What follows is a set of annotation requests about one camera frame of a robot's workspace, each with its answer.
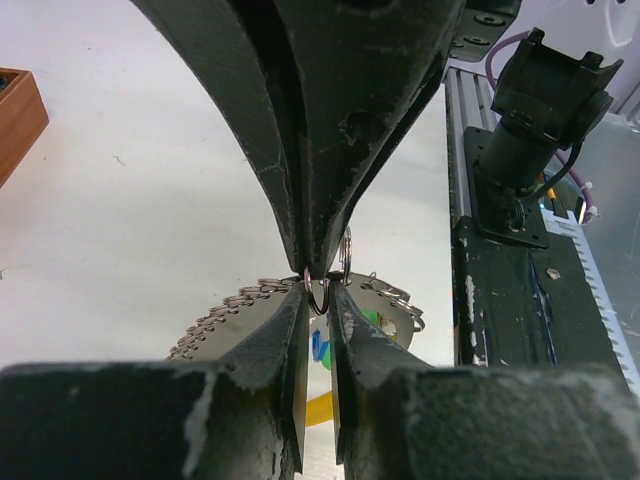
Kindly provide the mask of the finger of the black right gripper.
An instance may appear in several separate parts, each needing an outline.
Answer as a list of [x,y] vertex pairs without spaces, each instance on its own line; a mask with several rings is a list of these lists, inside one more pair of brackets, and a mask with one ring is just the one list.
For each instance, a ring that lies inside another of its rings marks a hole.
[[211,97],[271,205],[292,271],[301,228],[300,84],[273,1],[138,1]]
[[328,272],[358,201],[433,97],[465,6],[277,2],[304,112],[294,272]]

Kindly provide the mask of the green key tag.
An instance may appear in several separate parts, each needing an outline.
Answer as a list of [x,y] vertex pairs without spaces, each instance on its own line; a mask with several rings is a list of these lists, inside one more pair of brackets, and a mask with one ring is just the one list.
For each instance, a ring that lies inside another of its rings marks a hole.
[[362,309],[361,313],[366,317],[366,319],[373,325],[379,327],[382,321],[382,315],[374,310]]

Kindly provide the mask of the wooden compartment tray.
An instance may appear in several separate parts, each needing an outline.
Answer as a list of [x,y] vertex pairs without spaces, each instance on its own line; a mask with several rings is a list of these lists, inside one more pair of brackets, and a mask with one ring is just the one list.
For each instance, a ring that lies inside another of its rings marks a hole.
[[31,71],[1,69],[0,114],[1,186],[4,186],[49,124]]

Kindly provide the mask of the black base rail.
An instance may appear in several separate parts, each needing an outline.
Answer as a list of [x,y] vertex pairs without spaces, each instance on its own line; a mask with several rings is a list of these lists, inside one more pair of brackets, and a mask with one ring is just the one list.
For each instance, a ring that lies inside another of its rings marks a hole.
[[[493,131],[491,91],[458,68],[444,78],[449,154],[456,355],[481,367],[595,363],[623,376],[572,240],[546,233],[546,249],[482,237],[470,202],[464,131]],[[563,183],[539,207],[583,227],[583,201]]]

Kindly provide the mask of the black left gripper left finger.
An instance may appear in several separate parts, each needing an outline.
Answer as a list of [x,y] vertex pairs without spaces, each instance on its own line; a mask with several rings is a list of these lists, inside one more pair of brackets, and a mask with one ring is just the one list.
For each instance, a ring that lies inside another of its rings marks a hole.
[[1,372],[5,479],[291,479],[303,467],[309,313],[295,285],[216,360]]

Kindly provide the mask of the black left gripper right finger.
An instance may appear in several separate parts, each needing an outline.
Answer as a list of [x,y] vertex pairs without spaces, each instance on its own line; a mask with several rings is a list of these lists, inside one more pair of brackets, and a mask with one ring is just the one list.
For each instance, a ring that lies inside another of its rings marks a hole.
[[434,368],[329,290],[336,460],[349,479],[635,479],[639,405],[607,369]]

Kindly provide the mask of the blue key tag with key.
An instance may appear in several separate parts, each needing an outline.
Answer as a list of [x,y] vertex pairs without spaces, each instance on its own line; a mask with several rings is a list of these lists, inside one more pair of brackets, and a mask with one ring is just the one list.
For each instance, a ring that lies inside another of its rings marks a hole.
[[314,362],[320,363],[326,370],[332,369],[329,334],[319,328],[311,332],[311,353]]

